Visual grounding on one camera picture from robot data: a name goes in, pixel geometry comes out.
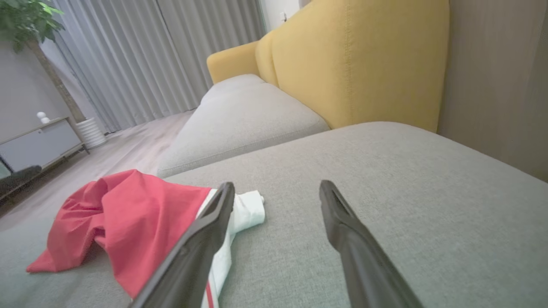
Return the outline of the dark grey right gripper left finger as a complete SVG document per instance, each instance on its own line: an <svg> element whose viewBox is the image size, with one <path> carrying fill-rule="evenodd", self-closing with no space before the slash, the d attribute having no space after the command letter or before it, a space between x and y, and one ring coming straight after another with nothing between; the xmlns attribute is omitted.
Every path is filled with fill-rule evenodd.
<svg viewBox="0 0 548 308"><path fill-rule="evenodd" d="M223 183L150 277L132 308L212 308L209 275L223 246L235 188Z"/></svg>

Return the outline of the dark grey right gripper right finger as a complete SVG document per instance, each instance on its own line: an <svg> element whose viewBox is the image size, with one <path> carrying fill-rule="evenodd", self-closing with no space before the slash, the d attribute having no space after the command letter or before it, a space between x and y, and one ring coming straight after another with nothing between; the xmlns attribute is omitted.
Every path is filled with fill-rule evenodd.
<svg viewBox="0 0 548 308"><path fill-rule="evenodd" d="M423 305L336 185L319 188L327 238L340 254L353 308L421 308Z"/></svg>

